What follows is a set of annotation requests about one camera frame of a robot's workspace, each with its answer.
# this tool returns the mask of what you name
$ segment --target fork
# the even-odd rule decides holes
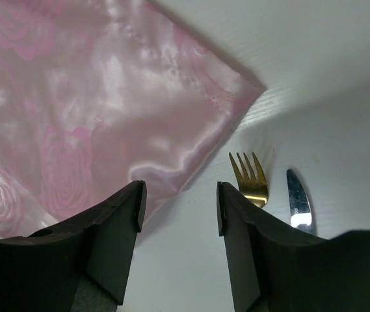
[[[241,165],[241,171],[239,170],[237,163],[235,162],[232,154],[230,153],[230,160],[232,168],[234,170],[235,177],[237,178],[238,188],[241,193],[248,199],[251,203],[259,208],[263,208],[267,201],[269,200],[269,189],[267,188],[267,181],[265,179],[264,171],[256,157],[256,154],[252,153],[252,158],[254,159],[254,165],[257,171],[257,177],[254,170],[248,160],[248,157],[243,153],[245,158],[246,166],[240,155],[237,153],[239,164]]]

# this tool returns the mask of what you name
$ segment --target white wooden table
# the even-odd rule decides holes
[[[370,228],[370,1],[160,0],[268,91],[198,179],[151,219],[120,312],[231,312],[217,181],[229,151],[255,151],[269,178],[266,210],[289,221],[285,171],[302,175],[319,236]]]

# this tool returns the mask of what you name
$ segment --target knife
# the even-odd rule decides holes
[[[316,235],[313,215],[308,196],[293,170],[288,169],[287,188],[289,190],[290,224],[303,232]]]

